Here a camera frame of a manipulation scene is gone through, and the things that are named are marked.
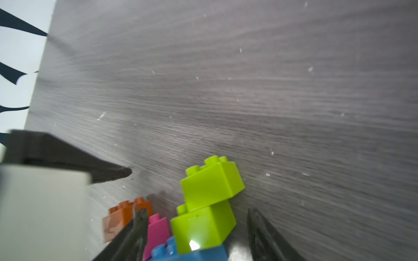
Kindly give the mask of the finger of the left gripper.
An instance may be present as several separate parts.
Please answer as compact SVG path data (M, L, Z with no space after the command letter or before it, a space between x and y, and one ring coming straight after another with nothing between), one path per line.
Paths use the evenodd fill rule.
M92 183L115 181L132 174L130 167L103 161L50 133L29 130L11 131L3 162L87 172Z

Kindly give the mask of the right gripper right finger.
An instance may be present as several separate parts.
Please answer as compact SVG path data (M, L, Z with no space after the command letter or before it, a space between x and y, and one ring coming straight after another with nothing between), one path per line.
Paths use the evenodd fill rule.
M256 208L248 209L247 229L254 261L305 261Z

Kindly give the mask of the magenta lego brick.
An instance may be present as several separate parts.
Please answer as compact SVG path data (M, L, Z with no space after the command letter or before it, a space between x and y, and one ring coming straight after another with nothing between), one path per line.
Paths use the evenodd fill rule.
M161 218L159 214L149 217L147 244L144 248L143 261L147 261L152 256L152 250L159 245L166 245L171 237L169 223L166 217Z

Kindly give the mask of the lime green lego brick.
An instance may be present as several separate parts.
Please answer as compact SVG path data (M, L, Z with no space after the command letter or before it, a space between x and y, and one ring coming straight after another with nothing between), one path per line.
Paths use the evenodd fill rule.
M229 200L191 212L183 211L170 225L180 254L222 245L237 225Z
M235 162L225 156L211 156L204 165L186 170L180 181L188 212L229 200L245 189Z

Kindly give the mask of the orange lego brick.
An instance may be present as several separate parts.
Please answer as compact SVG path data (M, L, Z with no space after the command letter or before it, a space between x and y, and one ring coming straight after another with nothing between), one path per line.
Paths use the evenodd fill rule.
M135 207L139 210L146 209L148 216L153 214L151 201L147 201L143 197L139 197L134 201L123 201L117 206L110 208L108 215L102 219L103 242L112 241L123 230L132 220Z

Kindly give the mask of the blue long lego brick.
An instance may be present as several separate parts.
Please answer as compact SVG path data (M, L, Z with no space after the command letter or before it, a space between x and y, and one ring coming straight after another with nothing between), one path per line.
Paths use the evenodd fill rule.
M175 237L170 237L166 245L159 245L151 252L150 261L227 261L228 256L223 245L206 249L195 250L186 254L177 252Z

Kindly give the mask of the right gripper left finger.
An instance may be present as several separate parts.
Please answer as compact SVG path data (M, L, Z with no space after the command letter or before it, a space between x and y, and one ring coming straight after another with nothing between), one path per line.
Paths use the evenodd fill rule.
M135 207L132 220L93 260L141 261L148 241L148 225L148 211Z

